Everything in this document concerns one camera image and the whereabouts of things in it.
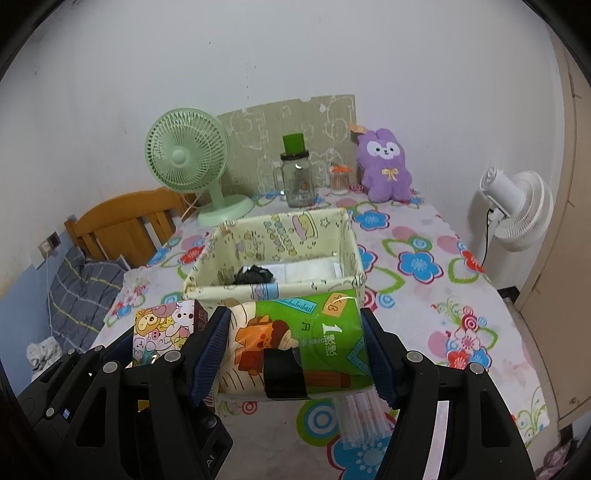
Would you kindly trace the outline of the grey plaid pillow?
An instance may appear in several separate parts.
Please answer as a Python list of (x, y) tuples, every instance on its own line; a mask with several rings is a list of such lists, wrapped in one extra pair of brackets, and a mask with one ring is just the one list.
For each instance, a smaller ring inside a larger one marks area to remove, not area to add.
[(77, 247), (65, 254), (48, 292), (53, 337), (64, 353), (90, 348), (104, 325), (128, 271), (119, 257), (98, 261)]

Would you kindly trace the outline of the floral tablecloth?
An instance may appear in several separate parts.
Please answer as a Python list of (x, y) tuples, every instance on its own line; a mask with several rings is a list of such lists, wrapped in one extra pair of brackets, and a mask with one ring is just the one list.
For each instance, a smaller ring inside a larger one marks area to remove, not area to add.
[[(372, 204), (353, 191), (318, 192), (318, 208), (349, 210), (367, 275), (365, 303), (411, 349), (453, 368), (482, 364), (526, 444), (550, 420), (522, 336), (483, 268), (420, 195)], [(332, 404), (221, 401), (233, 447), (223, 479), (372, 479), (388, 446), (346, 448)]]

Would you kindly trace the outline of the clear plastic straw pack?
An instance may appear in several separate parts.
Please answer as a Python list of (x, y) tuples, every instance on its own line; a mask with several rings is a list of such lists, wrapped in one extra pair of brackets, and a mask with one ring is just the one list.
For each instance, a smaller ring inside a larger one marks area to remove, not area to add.
[(384, 408), (375, 388), (332, 400), (345, 449), (370, 445), (390, 433)]

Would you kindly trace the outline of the black plastic bag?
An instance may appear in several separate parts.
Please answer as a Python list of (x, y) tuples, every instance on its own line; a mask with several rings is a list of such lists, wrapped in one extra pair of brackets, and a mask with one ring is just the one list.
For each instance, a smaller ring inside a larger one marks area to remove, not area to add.
[(270, 270), (252, 265), (250, 267), (243, 266), (235, 274), (233, 285), (256, 285), (256, 284), (270, 284), (273, 283), (274, 276)]

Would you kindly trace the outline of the wall power socket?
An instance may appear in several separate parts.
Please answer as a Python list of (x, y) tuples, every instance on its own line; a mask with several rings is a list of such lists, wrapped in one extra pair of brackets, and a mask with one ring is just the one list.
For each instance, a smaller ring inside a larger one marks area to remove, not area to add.
[(56, 232), (53, 232), (39, 244), (38, 250), (42, 255), (42, 258), (47, 259), (60, 245), (61, 239), (59, 235)]

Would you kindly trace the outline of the green desk fan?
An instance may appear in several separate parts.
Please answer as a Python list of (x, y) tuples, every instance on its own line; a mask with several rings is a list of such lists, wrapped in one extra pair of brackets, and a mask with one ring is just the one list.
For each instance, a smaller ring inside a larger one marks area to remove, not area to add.
[(193, 108), (164, 113), (150, 128), (144, 152), (152, 175), (164, 187), (180, 194), (209, 194), (211, 202), (197, 214), (200, 225), (238, 220), (253, 209), (249, 197), (222, 193), (229, 141), (221, 122), (211, 114)]

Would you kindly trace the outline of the white tissue pack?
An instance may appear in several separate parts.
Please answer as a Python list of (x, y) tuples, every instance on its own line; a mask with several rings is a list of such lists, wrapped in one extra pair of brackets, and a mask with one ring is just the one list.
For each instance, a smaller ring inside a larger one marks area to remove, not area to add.
[(264, 266), (273, 274), (276, 283), (301, 283), (307, 281), (337, 280), (342, 278), (342, 267), (331, 258), (301, 260)]

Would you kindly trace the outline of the white standing fan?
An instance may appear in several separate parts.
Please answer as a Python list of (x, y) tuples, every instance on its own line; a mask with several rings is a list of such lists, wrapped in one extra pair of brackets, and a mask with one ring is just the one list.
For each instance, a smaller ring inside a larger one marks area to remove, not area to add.
[(532, 170), (514, 175), (489, 167), (469, 183), (469, 246), (489, 277), (530, 271), (554, 214), (554, 195)]

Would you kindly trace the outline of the toothpick jar orange lid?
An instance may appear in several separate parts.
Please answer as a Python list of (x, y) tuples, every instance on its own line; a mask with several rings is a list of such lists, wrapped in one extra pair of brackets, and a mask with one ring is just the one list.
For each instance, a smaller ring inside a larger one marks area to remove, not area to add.
[(346, 165), (332, 165), (329, 171), (329, 180), (331, 181), (331, 190), (335, 195), (345, 195), (349, 192), (349, 185), (351, 180), (352, 169)]

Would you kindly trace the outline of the beige door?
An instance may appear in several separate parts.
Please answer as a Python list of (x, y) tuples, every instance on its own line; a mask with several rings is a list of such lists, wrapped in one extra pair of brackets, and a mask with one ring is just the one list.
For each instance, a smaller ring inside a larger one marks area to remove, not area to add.
[(550, 36), (560, 72), (564, 149), (554, 214), (516, 308), (533, 338), (549, 415), (565, 427), (590, 410), (590, 84)]

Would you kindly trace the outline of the yellow cartoon fabric storage box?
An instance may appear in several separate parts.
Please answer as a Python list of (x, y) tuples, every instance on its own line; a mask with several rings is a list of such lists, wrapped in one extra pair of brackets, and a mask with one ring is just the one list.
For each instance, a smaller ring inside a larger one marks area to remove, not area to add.
[[(331, 258), (342, 267), (337, 280), (233, 285), (242, 268)], [(183, 283), (183, 297), (208, 313), (219, 305), (297, 298), (335, 291), (363, 300), (367, 276), (349, 213), (342, 208), (266, 214), (224, 222), (207, 240)]]

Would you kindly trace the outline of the purple plush bunny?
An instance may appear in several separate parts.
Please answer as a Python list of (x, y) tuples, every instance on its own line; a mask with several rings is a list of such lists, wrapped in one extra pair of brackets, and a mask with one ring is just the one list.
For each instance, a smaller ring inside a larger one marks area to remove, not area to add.
[(370, 202), (411, 199), (412, 174), (406, 166), (405, 150), (391, 130), (367, 130), (359, 136), (356, 161)]

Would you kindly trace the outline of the cartoon animal tissue pack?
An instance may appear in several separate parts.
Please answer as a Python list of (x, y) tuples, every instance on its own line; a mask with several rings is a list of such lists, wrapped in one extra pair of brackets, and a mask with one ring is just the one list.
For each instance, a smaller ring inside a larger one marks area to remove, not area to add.
[(138, 310), (133, 327), (132, 365), (147, 365), (169, 351), (179, 351), (192, 333), (204, 330), (207, 319), (207, 312), (194, 300)]

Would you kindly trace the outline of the glass jar with green cup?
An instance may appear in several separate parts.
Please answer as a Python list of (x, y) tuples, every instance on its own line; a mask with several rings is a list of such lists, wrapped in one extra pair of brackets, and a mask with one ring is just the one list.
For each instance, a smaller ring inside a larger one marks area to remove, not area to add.
[(310, 153), (303, 133), (283, 136), (280, 154), (283, 192), (290, 208), (311, 207), (315, 203), (315, 185), (311, 175)]

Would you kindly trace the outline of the green cartoon tissue pack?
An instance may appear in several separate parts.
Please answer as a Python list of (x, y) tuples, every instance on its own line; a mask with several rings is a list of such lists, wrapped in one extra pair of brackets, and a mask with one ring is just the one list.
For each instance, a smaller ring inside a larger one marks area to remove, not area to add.
[(252, 301), (230, 312), (219, 395), (301, 400), (373, 385), (355, 291)]

